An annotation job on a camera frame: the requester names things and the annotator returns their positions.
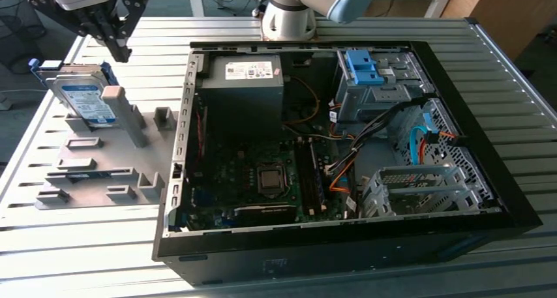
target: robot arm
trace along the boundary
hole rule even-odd
[[[81,36],[93,35],[118,62],[129,62],[126,46],[149,0],[122,0],[126,18],[117,13],[119,0],[30,0],[35,9]]]
[[[119,0],[30,0],[35,8],[81,36],[93,35],[118,62],[129,62],[126,46],[149,0],[122,0],[126,18],[117,13]],[[266,40],[309,40],[317,34],[314,10],[338,23],[360,17],[372,0],[270,0],[262,20]]]
[[[270,0],[262,21],[266,40],[309,40],[316,36],[314,11],[338,23],[354,21],[372,0]]]

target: metal table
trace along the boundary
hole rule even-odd
[[[464,20],[374,18],[346,26],[320,20],[318,26],[324,40],[431,42],[544,226],[445,264],[193,289],[151,261],[158,205],[35,209],[49,163],[69,135],[65,110],[49,94],[0,179],[0,296],[53,291],[57,297],[181,297],[265,290],[278,297],[557,297],[557,116],[540,94],[481,28]],[[178,110],[189,43],[258,39],[258,22],[246,18],[145,18],[130,40],[129,64],[115,63],[89,38],[78,39],[67,61],[106,59],[141,110],[161,105]]]

